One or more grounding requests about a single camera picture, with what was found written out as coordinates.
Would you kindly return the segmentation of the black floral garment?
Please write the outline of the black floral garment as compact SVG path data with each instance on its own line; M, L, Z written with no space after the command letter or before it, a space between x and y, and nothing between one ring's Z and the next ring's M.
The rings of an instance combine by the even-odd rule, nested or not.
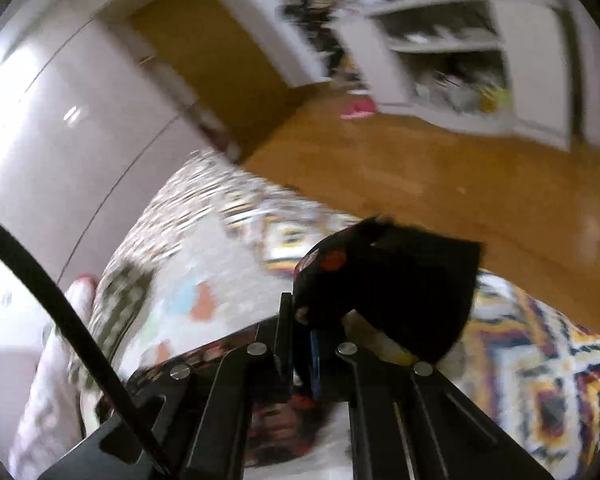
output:
M314 393L310 336L334 337L372 352L386 363L426 362L436 370L468 322L481 247L407 226L370 218L321 240L300 260L292 289L292 319L284 337L292 383L286 401L252 411L244 469L306 454L329 410L346 401ZM230 350L256 339L258 325L233 318L204 351L186 344L173 358L133 379L141 392L174 366L195 370L219 363Z

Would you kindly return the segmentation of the pink white duvet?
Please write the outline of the pink white duvet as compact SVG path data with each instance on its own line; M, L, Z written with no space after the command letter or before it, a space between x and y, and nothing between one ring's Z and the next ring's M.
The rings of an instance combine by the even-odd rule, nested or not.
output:
M12 478L38 478L83 439L80 394L69 380L71 351L60 330L52 327L8 453Z

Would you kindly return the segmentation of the patchwork quilted bedspread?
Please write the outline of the patchwork quilted bedspread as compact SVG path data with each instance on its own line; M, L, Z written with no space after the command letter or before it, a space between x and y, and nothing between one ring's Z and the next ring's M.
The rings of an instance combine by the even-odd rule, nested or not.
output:
M179 479L600 479L600 334L481 256L196 152L88 329Z

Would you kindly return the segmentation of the white wardrobe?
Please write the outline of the white wardrobe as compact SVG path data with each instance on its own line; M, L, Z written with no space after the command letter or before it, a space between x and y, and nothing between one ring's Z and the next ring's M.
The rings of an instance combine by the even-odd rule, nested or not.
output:
M174 99L98 21L0 107L0 223L60 286L99 274L190 154L210 145L194 98Z

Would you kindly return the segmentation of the pink slippers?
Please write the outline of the pink slippers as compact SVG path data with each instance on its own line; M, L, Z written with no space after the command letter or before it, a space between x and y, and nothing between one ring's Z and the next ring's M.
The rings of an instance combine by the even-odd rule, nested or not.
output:
M376 104L371 99L360 99L355 101L349 108L347 108L341 115L340 118L343 120L355 120L367 118L375 115L377 112Z

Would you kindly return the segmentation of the brown wooden door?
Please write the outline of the brown wooden door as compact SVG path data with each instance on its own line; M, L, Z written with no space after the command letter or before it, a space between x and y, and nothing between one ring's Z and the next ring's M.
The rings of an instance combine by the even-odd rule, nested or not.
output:
M302 102L219 0L154 0L130 25L220 123L211 139L248 159Z

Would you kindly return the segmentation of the white shelf unit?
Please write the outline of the white shelf unit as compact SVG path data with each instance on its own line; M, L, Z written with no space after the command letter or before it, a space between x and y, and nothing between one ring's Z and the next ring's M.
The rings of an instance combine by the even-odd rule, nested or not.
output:
M564 0L355 0L332 29L382 114L570 148Z

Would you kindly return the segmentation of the cluttered dark rack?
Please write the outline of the cluttered dark rack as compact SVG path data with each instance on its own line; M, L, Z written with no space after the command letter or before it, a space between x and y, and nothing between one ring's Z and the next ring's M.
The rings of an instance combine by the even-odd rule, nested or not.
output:
M293 24L323 64L323 77L332 80L346 55L330 28L341 0L279 0L278 15Z

